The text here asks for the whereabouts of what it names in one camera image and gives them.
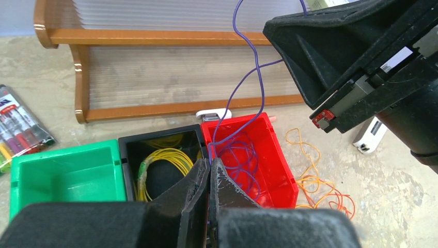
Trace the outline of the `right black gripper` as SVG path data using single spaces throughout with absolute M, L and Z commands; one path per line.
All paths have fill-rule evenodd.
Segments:
M 397 134 L 436 134 L 436 25 L 437 1 L 356 1 L 275 17 L 263 34 L 311 109 L 328 98 L 317 128 L 346 132 L 377 116 Z

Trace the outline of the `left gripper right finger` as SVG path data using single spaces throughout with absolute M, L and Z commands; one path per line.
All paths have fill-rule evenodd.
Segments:
M 210 238 L 213 247 L 361 247 L 353 224 L 332 209 L 266 209 L 211 163 Z

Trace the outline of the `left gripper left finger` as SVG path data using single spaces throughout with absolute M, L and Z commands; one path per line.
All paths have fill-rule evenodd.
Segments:
M 210 166 L 150 202 L 38 203 L 22 209 L 1 247 L 204 247 Z

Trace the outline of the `black plastic bin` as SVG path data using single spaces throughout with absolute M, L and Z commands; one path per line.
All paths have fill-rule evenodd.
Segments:
M 200 125 L 125 136 L 118 145 L 129 201 L 157 198 L 208 156 Z

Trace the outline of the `red plastic bin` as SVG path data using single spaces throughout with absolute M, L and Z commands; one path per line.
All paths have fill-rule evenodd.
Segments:
M 239 189 L 264 208 L 295 208 L 298 186 L 267 113 L 200 126 L 212 157 Z

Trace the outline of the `green plastic bin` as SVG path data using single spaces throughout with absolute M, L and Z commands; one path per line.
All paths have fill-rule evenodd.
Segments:
M 23 155 L 12 160 L 11 220 L 33 203 L 127 199 L 115 139 Z

